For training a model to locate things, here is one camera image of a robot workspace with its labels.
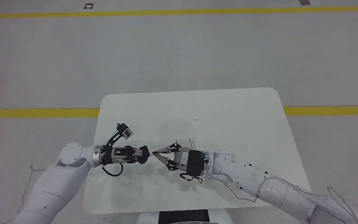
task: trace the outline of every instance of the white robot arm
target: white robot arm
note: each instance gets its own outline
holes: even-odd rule
[[[77,194],[91,167],[114,163],[143,164],[149,157],[146,146],[139,149],[113,147],[121,137],[128,139],[133,133],[125,124],[117,124],[116,133],[106,145],[83,148],[78,143],[64,146],[57,160],[41,174],[26,203],[13,219],[13,223],[48,224]]]
[[[346,202],[348,207],[330,195],[313,194],[254,164],[235,160],[230,152],[211,153],[210,161],[207,176],[234,183],[248,194],[292,215],[302,224],[356,223],[357,206],[350,202]]]

